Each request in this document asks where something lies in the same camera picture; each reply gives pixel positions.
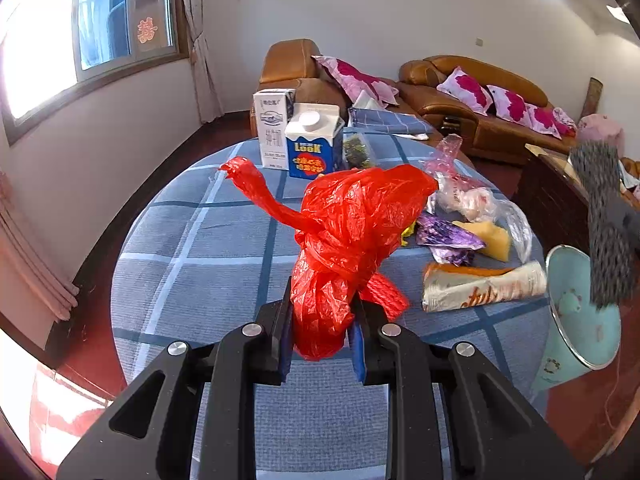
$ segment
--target blue checkered tablecloth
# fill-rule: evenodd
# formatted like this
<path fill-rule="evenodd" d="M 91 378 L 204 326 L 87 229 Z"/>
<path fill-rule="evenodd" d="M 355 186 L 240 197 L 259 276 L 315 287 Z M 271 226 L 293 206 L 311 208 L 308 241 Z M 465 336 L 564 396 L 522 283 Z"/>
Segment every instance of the blue checkered tablecloth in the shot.
<path fill-rule="evenodd" d="M 432 152 L 414 140 L 367 135 L 382 168 L 418 164 Z M 209 155 L 185 170 L 153 199 L 129 232 L 111 291 L 113 336 L 127 382 L 170 342 L 199 346 L 219 341 L 253 320 L 262 304 L 284 293 L 299 250 L 293 229 L 249 202 L 218 170 L 236 155 L 259 165 L 257 140 Z M 459 171 L 482 178 L 456 164 Z M 308 181 L 289 178 L 285 171 L 261 171 L 280 202 L 300 208 Z M 537 240 L 532 257 L 543 264 Z M 430 260 L 428 248 L 410 244 L 383 262 L 381 272 L 411 302 L 398 323 L 430 343 L 451 347 L 459 340 L 472 342 L 529 398 L 549 327 L 547 298 L 427 314 L 421 308 L 422 270 Z M 512 249 L 506 265 L 518 264 Z M 478 254 L 475 265 L 505 264 Z M 348 347 L 320 362 L 294 356 L 286 384 L 256 389 L 258 478 L 382 478 L 387 401 L 386 386 L 356 382 Z M 192 477 L 200 458 L 205 404 Z"/>

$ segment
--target blue juice carton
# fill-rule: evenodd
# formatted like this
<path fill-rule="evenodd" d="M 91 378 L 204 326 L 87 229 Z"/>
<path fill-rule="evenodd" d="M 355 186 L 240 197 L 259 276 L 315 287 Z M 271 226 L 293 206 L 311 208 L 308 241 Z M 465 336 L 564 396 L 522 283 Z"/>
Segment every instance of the blue juice carton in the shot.
<path fill-rule="evenodd" d="M 344 121 L 336 105 L 295 103 L 285 128 L 289 175 L 313 180 L 342 169 Z"/>

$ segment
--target metal screw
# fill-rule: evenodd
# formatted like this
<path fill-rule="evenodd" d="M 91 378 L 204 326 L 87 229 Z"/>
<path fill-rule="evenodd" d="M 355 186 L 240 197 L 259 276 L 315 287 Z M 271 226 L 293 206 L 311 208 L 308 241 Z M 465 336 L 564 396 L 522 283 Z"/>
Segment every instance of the metal screw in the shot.
<path fill-rule="evenodd" d="M 257 323 L 249 323 L 242 327 L 242 333 L 247 337 L 255 337 L 262 333 L 262 327 Z"/>
<path fill-rule="evenodd" d="M 187 351 L 187 343 L 174 341 L 169 345 L 169 348 L 166 351 L 169 352 L 170 355 L 184 354 Z"/>
<path fill-rule="evenodd" d="M 396 337 L 400 335 L 400 332 L 402 332 L 402 329 L 395 323 L 387 323 L 382 327 L 382 333 L 389 337 Z"/>
<path fill-rule="evenodd" d="M 456 352 L 464 357 L 471 357 L 476 353 L 476 349 L 471 343 L 458 343 L 456 345 Z"/>

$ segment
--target yellow sponge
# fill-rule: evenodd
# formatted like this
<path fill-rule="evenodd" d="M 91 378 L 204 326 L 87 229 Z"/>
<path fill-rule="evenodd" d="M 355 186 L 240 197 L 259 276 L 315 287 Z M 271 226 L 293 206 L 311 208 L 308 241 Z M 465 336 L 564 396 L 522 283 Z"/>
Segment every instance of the yellow sponge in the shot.
<path fill-rule="evenodd" d="M 501 262 L 509 261 L 509 249 L 511 249 L 511 237 L 505 229 L 494 225 L 493 222 L 464 223 L 453 222 L 458 227 L 462 227 L 475 234 L 485 244 L 484 249 L 480 249 L 482 254 Z"/>

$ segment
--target ceiling light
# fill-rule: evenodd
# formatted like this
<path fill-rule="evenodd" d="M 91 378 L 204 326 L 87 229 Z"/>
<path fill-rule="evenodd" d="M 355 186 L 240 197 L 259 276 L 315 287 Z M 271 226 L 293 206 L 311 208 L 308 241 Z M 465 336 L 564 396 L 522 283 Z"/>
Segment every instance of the ceiling light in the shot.
<path fill-rule="evenodd" d="M 607 6 L 607 9 L 609 9 L 609 12 L 613 14 L 613 17 L 616 18 L 617 20 L 620 20 L 621 22 L 625 22 L 629 24 L 631 23 L 629 21 L 629 18 L 625 14 L 625 11 L 622 10 L 622 7 Z"/>

